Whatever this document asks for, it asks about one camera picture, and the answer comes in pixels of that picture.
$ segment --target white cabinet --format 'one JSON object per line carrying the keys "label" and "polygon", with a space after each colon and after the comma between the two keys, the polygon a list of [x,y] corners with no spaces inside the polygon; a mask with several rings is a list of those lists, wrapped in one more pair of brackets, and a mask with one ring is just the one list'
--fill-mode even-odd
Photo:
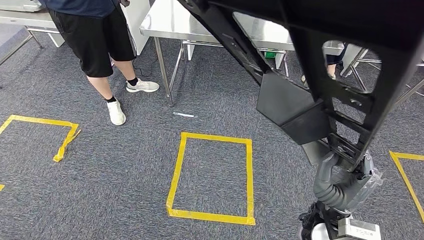
{"label": "white cabinet", "polygon": [[121,7],[134,41],[137,55],[140,55],[149,39],[148,36],[143,36],[140,32],[140,25],[150,10],[149,0],[131,0],[129,6],[124,7],[121,5]]}

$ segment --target yellow tape square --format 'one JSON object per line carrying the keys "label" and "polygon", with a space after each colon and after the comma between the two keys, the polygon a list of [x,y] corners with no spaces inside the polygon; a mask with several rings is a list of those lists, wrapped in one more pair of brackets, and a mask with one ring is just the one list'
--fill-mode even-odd
{"label": "yellow tape square", "polygon": [[[187,139],[203,139],[211,141],[230,142],[246,145],[246,173],[247,173],[247,216],[233,216],[226,214],[215,214],[208,212],[187,211],[173,209],[175,194],[177,192],[178,180],[180,179],[181,167],[183,165],[184,151]],[[166,199],[166,209],[170,217],[197,219],[205,221],[215,221],[230,224],[255,225],[254,218],[254,196],[253,196],[253,167],[252,167],[252,140],[247,138],[237,138],[229,136],[217,136],[181,132],[181,142],[179,143],[178,157],[176,158],[175,170],[173,172],[171,187]]]}
{"label": "yellow tape square", "polygon": [[28,116],[18,116],[18,115],[10,115],[10,117],[0,126],[0,134],[9,126],[9,124],[13,121],[22,121],[29,123],[37,123],[37,124],[49,124],[56,126],[64,126],[70,127],[69,132],[66,135],[65,140],[57,151],[57,154],[53,157],[53,161],[60,162],[64,158],[65,147],[72,141],[74,138],[81,132],[79,130],[77,133],[78,124],[72,123],[69,121],[61,121],[61,120],[53,120],[53,119],[44,119],[44,118],[36,118],[36,117],[28,117]]}
{"label": "yellow tape square", "polygon": [[409,153],[400,153],[400,152],[392,152],[389,151],[391,158],[394,161],[394,164],[396,165],[397,169],[399,170],[400,175],[402,176],[403,180],[405,181],[406,187],[408,188],[411,197],[416,205],[416,208],[418,209],[419,215],[421,216],[422,223],[424,223],[424,210],[423,207],[420,204],[420,201],[417,198],[417,195],[415,194],[414,189],[412,188],[412,185],[405,174],[404,168],[401,165],[401,162],[399,159],[411,159],[411,160],[420,160],[424,161],[424,155],[417,155],[417,154],[409,154]]}

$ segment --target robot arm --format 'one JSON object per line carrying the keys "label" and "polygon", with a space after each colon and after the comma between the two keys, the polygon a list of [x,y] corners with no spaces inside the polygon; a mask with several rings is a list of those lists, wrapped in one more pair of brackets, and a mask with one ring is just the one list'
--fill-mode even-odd
{"label": "robot arm", "polygon": [[[314,228],[324,225],[327,239],[378,240],[378,226],[351,219],[351,212],[382,183],[367,148],[424,52],[424,1],[178,1],[260,85],[259,112],[299,145],[327,139],[330,153],[322,159],[313,186],[318,201],[300,216],[301,238],[311,239]],[[289,31],[309,90],[267,64],[235,20],[234,12],[272,21]],[[378,54],[382,71],[372,92],[328,76],[322,46],[329,40],[352,43]],[[363,122],[336,111],[333,99],[364,113]],[[357,132],[357,143],[341,136],[336,123]],[[333,173],[335,166],[340,168],[338,173]]]}

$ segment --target black sock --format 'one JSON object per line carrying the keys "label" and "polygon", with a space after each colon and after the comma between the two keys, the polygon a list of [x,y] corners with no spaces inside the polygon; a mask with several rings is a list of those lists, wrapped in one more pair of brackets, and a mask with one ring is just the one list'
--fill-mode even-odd
{"label": "black sock", "polygon": [[135,86],[137,84],[137,82],[139,81],[139,79],[136,77],[133,80],[127,80],[127,82],[131,85],[131,86]]}
{"label": "black sock", "polygon": [[107,103],[113,103],[113,102],[116,102],[116,98],[114,97],[114,96],[112,96],[112,98],[111,99],[106,99],[106,102]]}

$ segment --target navy t-shirt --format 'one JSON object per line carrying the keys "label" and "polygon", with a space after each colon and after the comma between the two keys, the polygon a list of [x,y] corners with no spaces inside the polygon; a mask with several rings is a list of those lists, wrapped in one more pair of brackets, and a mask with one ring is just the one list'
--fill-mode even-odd
{"label": "navy t-shirt", "polygon": [[39,0],[59,13],[103,18],[120,8],[118,0]]}

